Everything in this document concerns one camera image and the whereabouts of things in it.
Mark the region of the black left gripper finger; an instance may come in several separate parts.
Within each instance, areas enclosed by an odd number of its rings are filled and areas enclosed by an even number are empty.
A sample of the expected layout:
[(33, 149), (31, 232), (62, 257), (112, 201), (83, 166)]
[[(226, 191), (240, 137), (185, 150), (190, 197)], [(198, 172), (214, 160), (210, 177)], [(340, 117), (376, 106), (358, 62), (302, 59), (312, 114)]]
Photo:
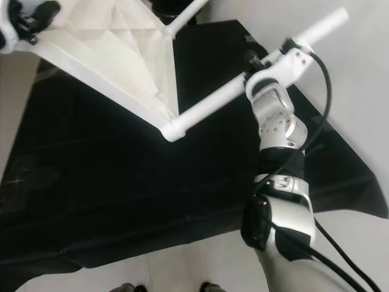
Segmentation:
[(58, 1), (44, 1), (36, 7), (36, 19), (41, 22), (52, 22), (61, 11)]

